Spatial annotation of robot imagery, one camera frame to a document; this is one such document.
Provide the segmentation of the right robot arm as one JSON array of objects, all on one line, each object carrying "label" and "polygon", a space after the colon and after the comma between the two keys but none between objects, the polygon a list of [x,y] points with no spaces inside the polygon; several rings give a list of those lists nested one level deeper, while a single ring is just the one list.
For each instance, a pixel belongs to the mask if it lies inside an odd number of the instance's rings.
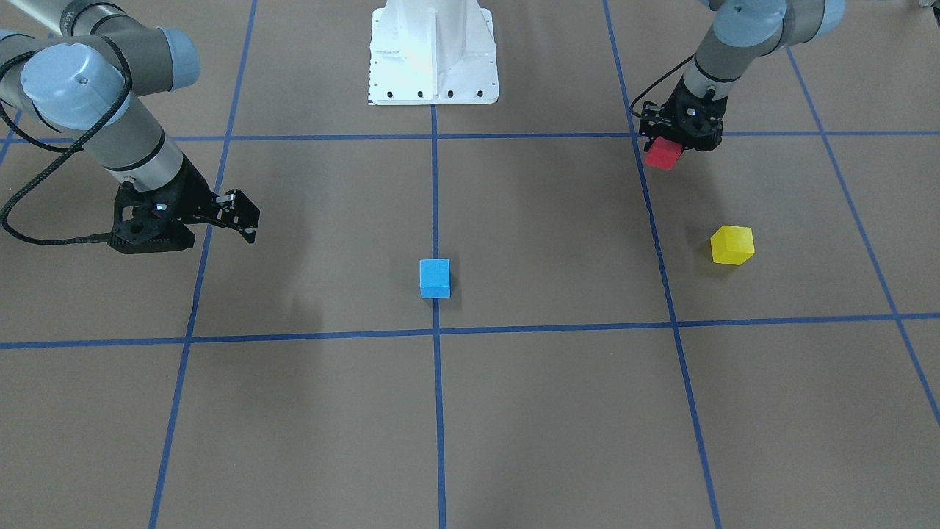
[{"label": "right robot arm", "polygon": [[[148,27],[112,1],[17,1],[15,7],[58,36],[36,40],[2,32],[2,109],[16,109],[73,143],[18,137],[57,155],[2,207],[2,228],[33,245],[107,244],[124,254],[188,250],[192,224],[256,240],[261,212],[241,190],[219,194],[141,97],[190,87],[200,75],[197,47],[177,28]],[[87,153],[120,185],[108,232],[62,239],[28,237],[10,224],[17,204],[77,153]]]}]

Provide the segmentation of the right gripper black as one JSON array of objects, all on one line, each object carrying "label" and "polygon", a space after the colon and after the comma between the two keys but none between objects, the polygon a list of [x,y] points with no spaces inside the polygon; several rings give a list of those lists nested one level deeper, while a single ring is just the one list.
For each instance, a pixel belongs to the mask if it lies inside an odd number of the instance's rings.
[{"label": "right gripper black", "polygon": [[145,223],[207,223],[237,231],[255,244],[261,211],[241,190],[217,195],[187,155],[175,177],[157,190],[123,196],[121,220]]}]

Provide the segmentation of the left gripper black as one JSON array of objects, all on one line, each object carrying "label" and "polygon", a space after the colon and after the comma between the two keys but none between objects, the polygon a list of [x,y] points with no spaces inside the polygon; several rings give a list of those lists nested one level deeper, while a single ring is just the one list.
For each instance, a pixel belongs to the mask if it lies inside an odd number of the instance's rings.
[{"label": "left gripper black", "polygon": [[707,81],[694,82],[689,87],[685,79],[679,80],[672,93],[672,130],[682,133],[679,143],[682,153],[705,151],[706,138],[686,133],[722,133],[728,103],[728,84]]}]

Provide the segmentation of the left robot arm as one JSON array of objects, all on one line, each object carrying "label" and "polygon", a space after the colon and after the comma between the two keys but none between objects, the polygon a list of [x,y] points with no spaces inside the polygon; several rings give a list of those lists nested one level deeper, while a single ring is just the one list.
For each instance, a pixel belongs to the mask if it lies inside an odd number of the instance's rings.
[{"label": "left robot arm", "polygon": [[715,16],[665,104],[684,148],[712,151],[721,142],[732,87],[751,63],[834,30],[844,1],[705,1]]}]

